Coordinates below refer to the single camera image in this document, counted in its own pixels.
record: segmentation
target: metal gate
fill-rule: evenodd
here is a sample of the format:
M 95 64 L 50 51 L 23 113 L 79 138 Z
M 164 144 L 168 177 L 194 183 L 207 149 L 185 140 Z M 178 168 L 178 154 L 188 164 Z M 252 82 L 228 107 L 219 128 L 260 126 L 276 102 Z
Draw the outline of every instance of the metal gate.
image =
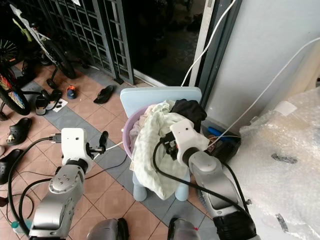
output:
M 22 0 L 26 10 L 46 20 L 74 53 L 111 75 L 134 84 L 123 0 Z

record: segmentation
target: black cloth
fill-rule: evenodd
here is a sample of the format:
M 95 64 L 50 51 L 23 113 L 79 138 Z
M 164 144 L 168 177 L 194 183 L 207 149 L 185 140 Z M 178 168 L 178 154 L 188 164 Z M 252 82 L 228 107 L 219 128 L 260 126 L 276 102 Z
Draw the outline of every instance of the black cloth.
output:
M 171 110 L 171 113 L 177 113 L 194 123 L 194 129 L 200 133 L 201 121 L 207 117 L 206 111 L 195 100 L 186 99 L 177 100 Z

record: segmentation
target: plastic wrap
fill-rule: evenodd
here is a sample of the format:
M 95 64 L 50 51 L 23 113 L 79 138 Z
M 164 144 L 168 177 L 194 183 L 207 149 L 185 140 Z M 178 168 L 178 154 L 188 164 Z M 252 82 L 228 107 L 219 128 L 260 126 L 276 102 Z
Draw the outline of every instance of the plastic wrap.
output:
M 319 240 L 320 87 L 288 102 L 240 129 L 230 166 L 266 225 L 279 227 L 274 220 L 280 215 L 283 231 Z

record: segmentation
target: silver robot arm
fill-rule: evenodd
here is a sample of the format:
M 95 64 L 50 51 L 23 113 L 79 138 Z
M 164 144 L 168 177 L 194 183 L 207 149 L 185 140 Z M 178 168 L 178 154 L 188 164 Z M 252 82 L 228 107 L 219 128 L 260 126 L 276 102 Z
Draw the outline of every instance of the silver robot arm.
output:
M 173 146 L 173 148 L 176 146 L 178 151 L 169 150 L 169 153 L 175 152 L 178 162 L 189 167 L 195 176 L 196 183 L 227 197 L 243 208 L 234 184 L 223 173 L 221 162 L 204 152 L 208 145 L 204 146 L 205 137 L 194 130 L 194 124 L 184 119 L 173 124 L 170 129 L 176 144 L 170 145 L 167 142 L 164 145 Z M 201 192 L 221 240 L 260 240 L 249 213 L 239 211 L 234 205 L 207 192 Z
M 108 133 L 104 132 L 97 149 L 86 143 L 82 128 L 63 128 L 61 131 L 62 167 L 49 182 L 48 193 L 35 211 L 30 239 L 66 239 L 75 207 L 84 193 L 85 174 L 93 167 L 92 153 L 106 151 Z

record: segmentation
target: clothes pile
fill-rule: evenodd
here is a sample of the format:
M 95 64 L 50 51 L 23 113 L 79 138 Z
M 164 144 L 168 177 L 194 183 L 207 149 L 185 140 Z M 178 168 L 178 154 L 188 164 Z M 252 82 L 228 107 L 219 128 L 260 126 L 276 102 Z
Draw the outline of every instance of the clothes pile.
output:
M 200 132 L 201 121 L 206 117 L 205 110 L 197 101 L 182 99 L 174 102 L 166 100 L 159 104 L 150 105 L 129 132 L 132 151 L 130 168 L 134 169 L 139 182 L 154 191 L 162 200 L 169 198 L 179 183 L 155 171 L 152 158 L 156 144 L 160 138 L 170 132 L 172 124 L 185 118 L 192 121 L 194 129 Z M 208 144 L 206 138 L 203 138 L 202 144 Z M 161 170 L 178 178 L 183 178 L 188 170 L 178 161 L 173 161 L 162 145 L 158 148 L 156 163 Z

